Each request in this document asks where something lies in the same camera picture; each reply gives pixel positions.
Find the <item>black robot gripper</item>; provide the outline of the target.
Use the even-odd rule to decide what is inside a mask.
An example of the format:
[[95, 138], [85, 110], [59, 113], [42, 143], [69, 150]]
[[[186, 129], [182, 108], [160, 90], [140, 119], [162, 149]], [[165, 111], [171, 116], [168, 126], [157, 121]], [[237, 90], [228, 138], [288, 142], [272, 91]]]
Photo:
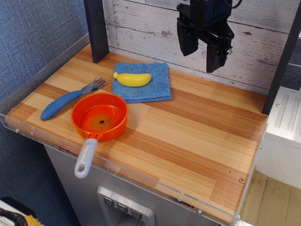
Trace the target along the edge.
[[177, 35], [181, 52], [188, 56], [198, 50], [198, 40], [207, 44], [206, 72], [223, 67], [234, 33], [227, 24], [233, 9], [231, 0], [191, 0], [176, 8]]

